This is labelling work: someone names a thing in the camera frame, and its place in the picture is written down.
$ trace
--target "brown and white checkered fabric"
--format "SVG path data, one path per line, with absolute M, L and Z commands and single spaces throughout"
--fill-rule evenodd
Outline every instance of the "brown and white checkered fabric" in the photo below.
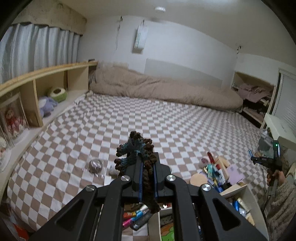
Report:
M 133 130 L 151 138 L 161 163 L 184 180 L 200 171 L 198 162 L 210 151 L 237 165 L 255 195 L 261 198 L 264 194 L 262 172 L 248 154 L 248 149 L 257 146 L 259 129 L 240 114 L 93 95 L 56 118 L 27 150 L 8 184 L 12 208 L 33 229 L 39 229 L 86 185 L 103 185 L 83 170 L 87 157 L 91 154 L 109 160 L 109 167 L 116 148 Z M 105 184 L 110 181 L 106 176 Z M 124 235 L 125 240 L 132 240 Z

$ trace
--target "metal bolt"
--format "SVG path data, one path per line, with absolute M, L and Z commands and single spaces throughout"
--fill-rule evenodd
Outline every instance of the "metal bolt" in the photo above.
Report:
M 167 175 L 167 180 L 172 182 L 172 181 L 176 180 L 176 177 L 174 175 Z
M 85 187 L 85 190 L 88 191 L 88 192 L 92 192 L 95 190 L 95 186 L 94 185 L 88 185 Z
M 131 178 L 127 175 L 124 175 L 120 178 L 123 182 L 128 182 Z
M 211 190 L 211 186 L 206 183 L 206 184 L 202 185 L 202 189 L 207 192 L 207 191 Z

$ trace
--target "purple paper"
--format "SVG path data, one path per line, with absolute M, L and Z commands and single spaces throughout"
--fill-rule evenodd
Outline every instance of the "purple paper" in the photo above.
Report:
M 229 167 L 226 168 L 226 170 L 229 175 L 228 182 L 231 185 L 234 185 L 239 181 L 241 181 L 242 179 L 244 179 L 244 175 L 238 172 L 236 165 L 230 165 Z

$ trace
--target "purple plush toy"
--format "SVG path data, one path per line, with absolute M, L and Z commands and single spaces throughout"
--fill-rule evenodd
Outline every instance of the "purple plush toy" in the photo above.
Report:
M 38 105 L 40 109 L 41 117 L 50 116 L 51 112 L 54 110 L 54 107 L 57 106 L 58 102 L 53 100 L 53 98 L 42 96 L 38 100 Z

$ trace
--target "beige circular object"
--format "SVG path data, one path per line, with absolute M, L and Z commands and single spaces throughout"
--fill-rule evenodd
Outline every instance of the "beige circular object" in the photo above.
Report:
M 207 183 L 207 177 L 203 174 L 196 173 L 190 178 L 191 185 L 200 187 L 205 183 Z

